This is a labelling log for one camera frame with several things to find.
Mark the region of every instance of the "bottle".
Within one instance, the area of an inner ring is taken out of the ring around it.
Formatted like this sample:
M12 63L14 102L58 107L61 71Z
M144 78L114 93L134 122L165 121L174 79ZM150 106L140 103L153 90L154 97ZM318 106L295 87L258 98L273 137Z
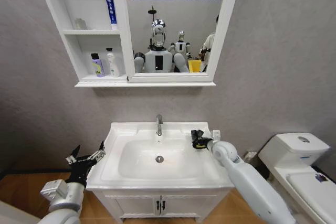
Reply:
M104 69L103 65L101 63L101 60L99 59L98 54L95 52L91 54L92 57L92 65L94 67L94 72L96 73L97 77L103 77L104 76Z
M118 59L116 58L116 56L114 55L114 53L112 53L112 48L108 47L106 48L107 50L107 60L109 61L110 64L110 69L111 69L111 75L113 77L119 77L120 76L120 67L118 64Z

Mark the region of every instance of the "toilet tank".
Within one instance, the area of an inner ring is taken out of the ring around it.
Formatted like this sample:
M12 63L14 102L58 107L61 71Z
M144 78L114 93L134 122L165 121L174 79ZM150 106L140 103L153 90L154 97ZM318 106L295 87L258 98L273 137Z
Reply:
M258 156L266 166L304 168L328 149L326 143L310 133L286 133L272 137Z

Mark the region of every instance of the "white sink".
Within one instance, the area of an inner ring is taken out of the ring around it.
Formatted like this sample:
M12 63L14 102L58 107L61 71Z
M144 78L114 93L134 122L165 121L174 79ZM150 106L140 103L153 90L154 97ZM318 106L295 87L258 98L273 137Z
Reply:
M233 187L207 149L192 148L191 130L198 129L210 135L206 122L164 122L162 136L155 123L112 123L106 156L91 169L87 188Z
M162 156L158 163L156 157ZM120 157L119 173L127 178L195 178L203 169L190 142L183 140L129 141Z

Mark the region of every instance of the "yellow container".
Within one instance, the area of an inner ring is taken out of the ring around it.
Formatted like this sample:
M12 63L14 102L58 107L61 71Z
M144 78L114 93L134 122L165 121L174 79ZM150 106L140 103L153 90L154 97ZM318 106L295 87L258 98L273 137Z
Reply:
M201 68L201 61L200 60L189 60L189 72L190 73L199 73Z

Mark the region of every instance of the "cabinet door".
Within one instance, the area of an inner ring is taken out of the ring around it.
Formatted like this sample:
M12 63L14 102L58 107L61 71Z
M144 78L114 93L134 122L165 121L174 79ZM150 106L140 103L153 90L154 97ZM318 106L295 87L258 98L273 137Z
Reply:
M144 218L160 215L160 196L115 197L123 215L121 218Z
M161 216L197 217L214 196L162 196Z

